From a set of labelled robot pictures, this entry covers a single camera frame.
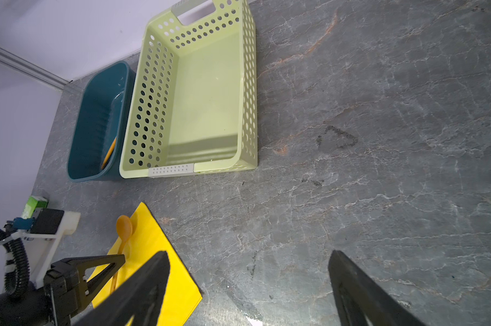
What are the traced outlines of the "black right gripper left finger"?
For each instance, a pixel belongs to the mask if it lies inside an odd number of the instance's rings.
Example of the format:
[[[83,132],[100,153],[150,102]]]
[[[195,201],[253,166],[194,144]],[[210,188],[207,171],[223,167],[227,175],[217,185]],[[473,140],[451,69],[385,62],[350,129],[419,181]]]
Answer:
[[[167,252],[151,257],[100,306],[77,325],[156,325],[165,297],[170,263]]]

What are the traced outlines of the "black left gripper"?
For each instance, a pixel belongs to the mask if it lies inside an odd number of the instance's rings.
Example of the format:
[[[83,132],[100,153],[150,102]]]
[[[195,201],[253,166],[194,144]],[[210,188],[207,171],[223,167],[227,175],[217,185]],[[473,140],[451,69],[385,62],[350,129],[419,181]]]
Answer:
[[[44,292],[53,325],[71,325],[72,318],[93,301],[108,281],[124,265],[123,254],[69,258],[51,265],[44,277]],[[87,270],[101,268],[93,278]]]

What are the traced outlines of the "orange plastic spoon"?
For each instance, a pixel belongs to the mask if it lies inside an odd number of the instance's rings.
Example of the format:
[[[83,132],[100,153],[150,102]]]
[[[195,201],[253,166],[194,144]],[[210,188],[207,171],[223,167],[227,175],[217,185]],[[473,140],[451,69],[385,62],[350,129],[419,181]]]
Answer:
[[[126,215],[121,215],[116,221],[116,232],[120,239],[118,255],[123,254],[123,250],[133,235],[133,223],[131,218]]]

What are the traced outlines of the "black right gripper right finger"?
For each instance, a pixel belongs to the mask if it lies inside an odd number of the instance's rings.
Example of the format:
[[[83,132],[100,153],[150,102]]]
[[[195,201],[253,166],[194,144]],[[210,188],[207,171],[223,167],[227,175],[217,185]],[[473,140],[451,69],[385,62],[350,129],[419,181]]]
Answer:
[[[332,252],[328,272],[342,325],[424,324],[385,292],[344,252]]]

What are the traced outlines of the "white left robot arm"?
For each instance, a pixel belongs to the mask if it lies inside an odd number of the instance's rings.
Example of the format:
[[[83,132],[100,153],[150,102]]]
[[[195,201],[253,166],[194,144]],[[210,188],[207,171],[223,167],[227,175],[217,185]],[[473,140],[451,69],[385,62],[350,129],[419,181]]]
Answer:
[[[0,295],[0,325],[71,325],[124,263],[123,254],[53,263],[40,289],[31,286],[18,299]]]

